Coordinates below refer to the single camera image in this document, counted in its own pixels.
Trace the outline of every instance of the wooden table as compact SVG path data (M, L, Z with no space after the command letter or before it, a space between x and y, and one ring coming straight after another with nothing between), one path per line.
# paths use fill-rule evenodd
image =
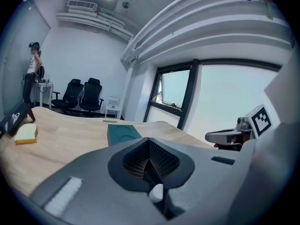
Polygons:
M142 137L212 148L163 121L134 123L108 118L71 117L43 107L32 110L38 129L37 143L15 145L13 137L7 134L0 140L3 172L10 184L25 195L29 195L45 178L78 156L108 147L108 124L134 125Z

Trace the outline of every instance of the air vent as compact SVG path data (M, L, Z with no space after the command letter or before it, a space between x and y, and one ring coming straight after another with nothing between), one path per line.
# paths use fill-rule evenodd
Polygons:
M67 6L72 9L80 9L89 12L95 12L98 8L98 5L93 2L85 2L85 1L77 1L77 0L69 0Z

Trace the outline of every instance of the black pants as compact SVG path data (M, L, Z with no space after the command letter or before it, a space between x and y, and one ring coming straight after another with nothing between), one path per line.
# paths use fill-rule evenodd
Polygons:
M25 76L23 99L24 99L24 102L29 104L30 106L31 106L30 93L31 93L31 89L35 82L35 77L36 76L34 73L29 73L29 74L26 74L26 76Z

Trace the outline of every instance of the white knob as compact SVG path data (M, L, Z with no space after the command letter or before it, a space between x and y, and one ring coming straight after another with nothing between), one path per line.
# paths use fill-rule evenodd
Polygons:
M164 198L164 185L157 184L149 193L149 198L153 203L159 203Z

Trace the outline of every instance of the window frame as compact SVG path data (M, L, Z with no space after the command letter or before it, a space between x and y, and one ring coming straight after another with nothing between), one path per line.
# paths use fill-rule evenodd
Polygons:
M149 111L151 106L157 107L163 111L168 113L174 114L179 116L179 122L177 128L182 130L184 128L186 119L188 118L188 113L193 102L194 91L197 83L197 75L198 75L198 68L199 65L239 65L239 66L247 66L253 68L263 68L266 70L279 72L281 69L281 65L262 62L257 60L248 60L248 59L206 59L206 60L198 60L194 59L189 62L178 63L166 67L158 67L157 72L155 75L154 83L151 90L151 95L149 97L146 113L144 116L143 122L147 122ZM157 102L153 102L152 98L155 94L158 94L159 89L159 82L161 80L162 74L170 73L170 72L179 72L184 70L190 70L188 81L187 81L187 88L183 98L182 107L181 109L173 108L169 105L160 104Z
M199 60L194 59L189 62L178 63L178 64L166 66L166 67L157 68L156 76L155 76L154 83L152 86L151 95L149 98L145 117L143 120L144 122L146 122L148 119L148 115L149 115L151 106L154 106L154 107L157 107L168 113L179 116L180 119L179 119L177 128L179 128L179 129L183 128L183 125L185 123L187 114L190 109L191 101L192 101L192 98L194 95L194 90L195 90L196 81L197 81L197 74L198 74L198 66L199 66ZM171 72L186 71L186 70L189 70L190 72L189 72L189 76L188 76L186 92L185 92L182 106L180 109L171 107L170 105L167 105L167 104L163 104L163 103L160 104L160 103L152 101L153 97L155 97L156 94L158 94L159 83L160 83L160 81L162 81L163 74L167 74L167 73L171 73Z

